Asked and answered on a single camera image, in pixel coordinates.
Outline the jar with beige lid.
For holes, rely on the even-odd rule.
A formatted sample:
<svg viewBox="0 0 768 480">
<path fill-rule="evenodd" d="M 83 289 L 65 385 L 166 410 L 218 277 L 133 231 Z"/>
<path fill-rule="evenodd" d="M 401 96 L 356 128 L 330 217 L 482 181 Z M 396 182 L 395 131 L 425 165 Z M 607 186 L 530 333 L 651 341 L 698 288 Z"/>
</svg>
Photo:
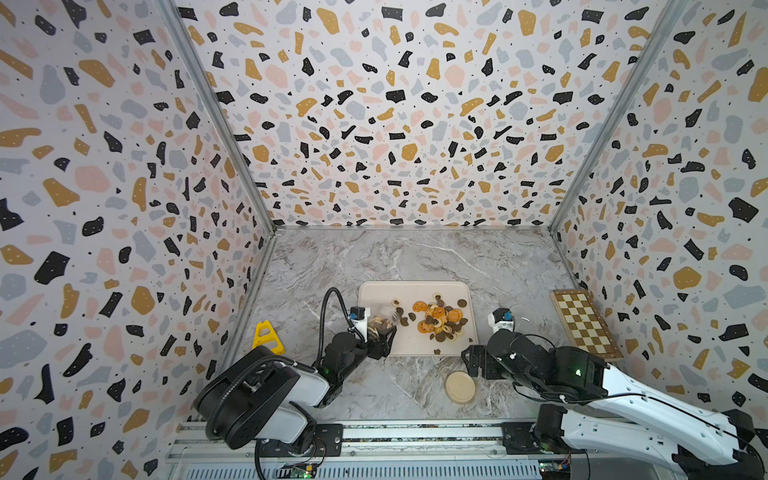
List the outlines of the jar with beige lid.
<svg viewBox="0 0 768 480">
<path fill-rule="evenodd" d="M 392 305 L 373 307 L 372 316 L 367 321 L 367 333 L 370 339 L 386 337 L 395 332 L 402 320 L 402 313 Z"/>
</svg>

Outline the round beige jar lid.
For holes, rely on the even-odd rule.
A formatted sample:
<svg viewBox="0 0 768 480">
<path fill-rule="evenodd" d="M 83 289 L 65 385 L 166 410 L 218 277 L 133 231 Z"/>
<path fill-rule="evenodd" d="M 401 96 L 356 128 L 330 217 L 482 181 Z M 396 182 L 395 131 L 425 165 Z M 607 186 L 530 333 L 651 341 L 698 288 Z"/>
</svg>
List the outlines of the round beige jar lid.
<svg viewBox="0 0 768 480">
<path fill-rule="evenodd" d="M 444 383 L 447 397 L 456 404 L 468 404 L 476 395 L 476 384 L 466 372 L 455 371 L 450 373 Z"/>
</svg>

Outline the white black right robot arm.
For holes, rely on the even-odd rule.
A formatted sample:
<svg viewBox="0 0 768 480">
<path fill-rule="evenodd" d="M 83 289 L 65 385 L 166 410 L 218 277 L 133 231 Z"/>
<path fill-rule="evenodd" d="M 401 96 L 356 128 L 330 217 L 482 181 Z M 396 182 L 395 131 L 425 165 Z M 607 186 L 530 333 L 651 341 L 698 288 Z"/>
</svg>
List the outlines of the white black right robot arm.
<svg viewBox="0 0 768 480">
<path fill-rule="evenodd" d="M 471 377 L 534 391 L 531 424 L 502 426 L 508 453 L 621 454 L 689 479 L 761 479 L 751 416 L 701 409 L 632 378 L 572 346 L 544 347 L 537 335 L 501 329 L 461 358 Z"/>
</svg>

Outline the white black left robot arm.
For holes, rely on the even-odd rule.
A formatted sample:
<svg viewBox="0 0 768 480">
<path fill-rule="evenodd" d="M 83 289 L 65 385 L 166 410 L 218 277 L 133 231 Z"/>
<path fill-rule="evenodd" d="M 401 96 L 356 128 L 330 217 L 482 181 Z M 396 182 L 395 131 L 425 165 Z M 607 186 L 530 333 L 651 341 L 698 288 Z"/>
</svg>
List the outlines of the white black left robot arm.
<svg viewBox="0 0 768 480">
<path fill-rule="evenodd" d="M 336 334 L 319 364 L 310 367 L 259 346 L 216 377 L 198 394 L 194 409 L 206 422 L 206 437 L 233 449 L 256 441 L 273 456 L 300 455 L 341 433 L 320 425 L 308 409 L 329 405 L 344 381 L 370 358 L 389 355 L 397 327 L 378 317 L 357 332 Z"/>
</svg>

